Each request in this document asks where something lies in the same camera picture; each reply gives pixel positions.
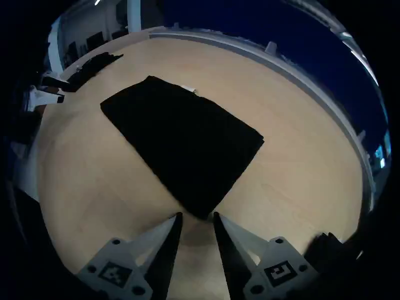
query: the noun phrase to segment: black cloth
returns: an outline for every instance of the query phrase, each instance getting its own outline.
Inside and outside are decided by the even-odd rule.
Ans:
[[[89,81],[90,78],[96,76],[96,74],[104,69],[109,64],[115,62],[119,58],[124,56],[121,55],[113,55],[108,52],[104,52],[101,54],[92,57],[87,62],[83,64],[81,69],[74,73],[67,81],[70,83],[69,85],[65,85],[65,92],[76,92],[83,86],[86,82]]]
[[[153,76],[100,106],[171,194],[201,219],[264,143],[255,129],[214,102]]]

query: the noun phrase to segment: white wall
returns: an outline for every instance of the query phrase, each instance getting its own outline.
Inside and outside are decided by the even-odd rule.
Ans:
[[[58,75],[63,72],[62,57],[59,53],[59,26],[60,17],[51,25],[51,31],[48,35],[47,41],[50,43],[48,46],[48,60],[50,61],[51,70]]]
[[[127,17],[130,33],[142,30],[141,0],[127,0]]]
[[[112,40],[112,33],[121,29],[116,19],[116,4],[119,0],[102,0],[94,5],[94,0],[83,4],[79,9],[67,12],[62,16],[63,49],[76,43],[78,54],[81,45],[86,45],[86,39],[102,32],[105,41]]]

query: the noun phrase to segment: wooden table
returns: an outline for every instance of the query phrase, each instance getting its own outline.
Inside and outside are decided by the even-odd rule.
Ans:
[[[356,229],[362,170],[331,117],[286,78],[215,46],[154,38],[124,54],[62,104],[48,105],[38,137],[38,192],[49,234],[77,273],[112,237],[134,239],[183,208],[100,110],[148,75],[197,89],[258,130],[265,143],[216,210],[300,252],[320,232]],[[171,299],[229,299],[212,224],[184,213]]]

